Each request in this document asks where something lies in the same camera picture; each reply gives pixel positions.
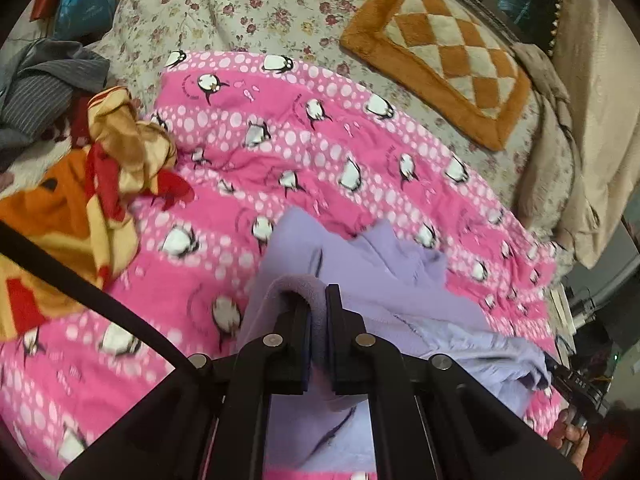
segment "blue plastic package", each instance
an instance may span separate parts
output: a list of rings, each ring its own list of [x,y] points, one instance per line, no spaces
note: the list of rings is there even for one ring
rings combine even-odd
[[[75,40],[111,28],[116,0],[60,0],[53,37]]]

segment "checkered pattern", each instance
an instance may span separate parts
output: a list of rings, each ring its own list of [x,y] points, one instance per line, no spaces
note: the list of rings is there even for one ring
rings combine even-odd
[[[404,0],[385,28],[486,117],[495,119],[513,91],[518,67],[478,20],[453,0]]]

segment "checkered pillow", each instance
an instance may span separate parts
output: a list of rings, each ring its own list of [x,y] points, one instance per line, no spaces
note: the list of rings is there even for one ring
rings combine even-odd
[[[513,57],[454,0],[367,0],[340,40],[492,150],[529,94]]]

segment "purple cloth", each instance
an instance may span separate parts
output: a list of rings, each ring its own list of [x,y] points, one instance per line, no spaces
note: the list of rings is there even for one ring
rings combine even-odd
[[[355,240],[326,231],[306,212],[289,209],[271,235],[238,335],[238,348],[269,333],[297,292],[312,310],[312,378],[304,396],[273,396],[266,444],[271,467],[372,470],[365,397],[337,397],[324,373],[324,288],[340,285],[342,304],[361,314],[369,333],[404,354],[450,355],[522,416],[533,389],[549,376],[543,353],[522,338],[489,332],[480,307],[444,288],[446,256],[399,240],[386,221]]]

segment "silver screw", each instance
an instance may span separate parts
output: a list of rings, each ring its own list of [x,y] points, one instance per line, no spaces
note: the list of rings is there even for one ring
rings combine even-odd
[[[205,364],[207,364],[207,356],[204,354],[192,354],[189,356],[189,361],[196,368],[202,368]]]
[[[282,336],[280,334],[267,334],[262,338],[265,346],[280,346],[282,344]]]
[[[453,361],[448,355],[436,354],[431,358],[431,364],[438,370],[448,370],[451,368]]]
[[[356,336],[356,343],[359,346],[373,346],[375,342],[376,337],[371,334],[363,333]]]

